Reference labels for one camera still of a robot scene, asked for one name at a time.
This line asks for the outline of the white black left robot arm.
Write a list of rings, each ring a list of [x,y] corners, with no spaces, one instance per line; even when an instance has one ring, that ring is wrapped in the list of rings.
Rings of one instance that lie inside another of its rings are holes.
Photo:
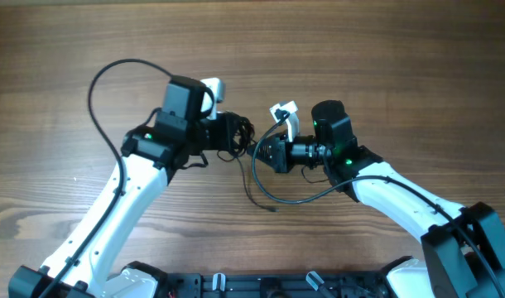
[[[118,163],[88,213],[37,270],[19,267],[10,297],[158,297],[167,274],[140,262],[111,277],[115,259],[150,204],[191,156],[232,151],[238,116],[221,113],[221,79],[173,75],[164,103],[127,132]]]

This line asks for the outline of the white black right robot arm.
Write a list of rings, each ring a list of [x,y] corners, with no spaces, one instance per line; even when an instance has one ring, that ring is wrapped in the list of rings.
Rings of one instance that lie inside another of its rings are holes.
[[[333,191],[372,207],[405,229],[424,258],[392,265],[386,282],[397,297],[505,297],[505,228],[483,202],[466,207],[432,194],[400,175],[379,155],[360,146],[338,100],[311,110],[314,134],[300,134],[293,102],[271,107],[274,125],[248,147],[253,162],[277,173],[293,166],[323,166]]]

